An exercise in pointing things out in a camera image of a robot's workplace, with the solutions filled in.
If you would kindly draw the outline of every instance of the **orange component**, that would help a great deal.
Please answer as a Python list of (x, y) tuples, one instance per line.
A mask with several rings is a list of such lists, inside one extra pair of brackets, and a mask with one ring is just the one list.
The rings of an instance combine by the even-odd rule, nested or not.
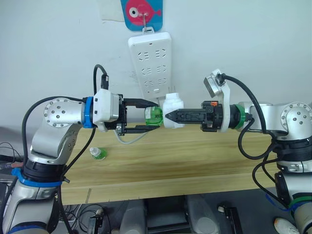
[(212, 102), (210, 102), (210, 105), (211, 105), (211, 106), (217, 106), (217, 105), (218, 105), (218, 102), (217, 102), (217, 101), (212, 101)]

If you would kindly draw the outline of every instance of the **white wall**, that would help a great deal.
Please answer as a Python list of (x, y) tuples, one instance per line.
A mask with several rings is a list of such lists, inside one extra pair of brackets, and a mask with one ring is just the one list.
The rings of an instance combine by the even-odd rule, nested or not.
[[(242, 80), (258, 100), (310, 102), (311, 9), (310, 0), (164, 0), (172, 81), (186, 107), (210, 99), (203, 78), (215, 68)], [(111, 91), (141, 98), (127, 48), (135, 34), (123, 22), (101, 22), (96, 0), (1, 0), (0, 140), (10, 135), (4, 128), (17, 129), (19, 140), (22, 117), (38, 99), (92, 95), (96, 63), (107, 69)], [(231, 92), (232, 103), (248, 100), (233, 84)], [(41, 114), (31, 116), (30, 132)]]

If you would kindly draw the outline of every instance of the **white bottle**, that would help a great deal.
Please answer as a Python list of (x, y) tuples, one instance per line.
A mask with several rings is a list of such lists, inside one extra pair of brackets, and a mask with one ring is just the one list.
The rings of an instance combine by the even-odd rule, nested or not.
[(179, 93), (166, 94), (166, 99), (162, 106), (162, 117), (164, 120), (165, 128), (183, 128), (185, 126), (185, 124), (183, 123), (176, 123), (165, 117), (166, 114), (183, 108), (184, 101), (180, 99)]

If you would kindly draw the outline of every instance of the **green bottle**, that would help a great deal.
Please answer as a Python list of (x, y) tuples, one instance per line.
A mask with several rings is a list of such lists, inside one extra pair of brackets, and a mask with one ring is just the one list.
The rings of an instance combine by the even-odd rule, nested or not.
[(107, 152), (104, 148), (92, 147), (90, 148), (90, 153), (95, 160), (103, 160), (107, 156)]
[(158, 106), (145, 108), (145, 123), (146, 125), (160, 126), (163, 123), (161, 108)]

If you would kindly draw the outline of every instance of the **red fish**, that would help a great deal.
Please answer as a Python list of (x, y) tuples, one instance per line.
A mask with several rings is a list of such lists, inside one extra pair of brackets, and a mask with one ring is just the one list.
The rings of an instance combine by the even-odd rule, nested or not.
[(135, 25), (143, 26), (143, 14), (148, 23), (155, 14), (161, 15), (161, 11), (154, 11), (146, 0), (129, 0), (126, 4), (126, 13), (129, 21)]

